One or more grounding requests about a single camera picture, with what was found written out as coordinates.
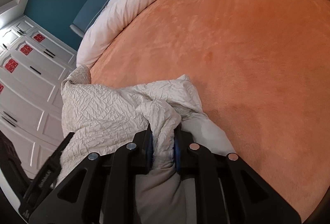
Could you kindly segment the white quilted puffer jacket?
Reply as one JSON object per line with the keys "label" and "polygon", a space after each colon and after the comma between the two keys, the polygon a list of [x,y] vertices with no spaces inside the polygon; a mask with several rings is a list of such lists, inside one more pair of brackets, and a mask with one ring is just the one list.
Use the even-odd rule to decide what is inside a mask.
{"label": "white quilted puffer jacket", "polygon": [[174,167],[174,129],[181,126],[211,152],[234,148],[225,132],[203,112],[188,76],[115,89],[92,84],[81,65],[61,84],[64,135],[73,133],[61,154],[61,182],[89,153],[106,155],[131,142],[140,131],[153,133],[153,166],[138,175],[135,198],[142,223],[195,223],[193,179],[181,180]]}

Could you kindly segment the white panelled wardrobe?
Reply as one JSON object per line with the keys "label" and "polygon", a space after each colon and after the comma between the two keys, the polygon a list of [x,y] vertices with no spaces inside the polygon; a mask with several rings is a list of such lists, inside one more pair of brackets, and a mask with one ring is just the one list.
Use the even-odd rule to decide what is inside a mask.
{"label": "white panelled wardrobe", "polygon": [[76,55],[25,15],[1,28],[1,131],[29,178],[64,139],[60,87]]}

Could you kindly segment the orange plush bed cover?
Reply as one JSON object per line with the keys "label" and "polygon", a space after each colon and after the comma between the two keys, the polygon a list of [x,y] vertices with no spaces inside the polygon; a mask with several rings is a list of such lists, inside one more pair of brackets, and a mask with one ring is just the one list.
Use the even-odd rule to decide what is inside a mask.
{"label": "orange plush bed cover", "polygon": [[329,187],[329,0],[157,0],[93,83],[187,74],[236,152],[307,219]]}

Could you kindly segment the pale pink folded duvet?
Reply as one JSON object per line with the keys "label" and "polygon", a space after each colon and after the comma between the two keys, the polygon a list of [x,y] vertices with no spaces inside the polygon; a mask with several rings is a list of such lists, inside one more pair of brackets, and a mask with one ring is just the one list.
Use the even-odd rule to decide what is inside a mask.
{"label": "pale pink folded duvet", "polygon": [[87,29],[78,48],[76,65],[93,67],[112,41],[156,0],[110,0]]}

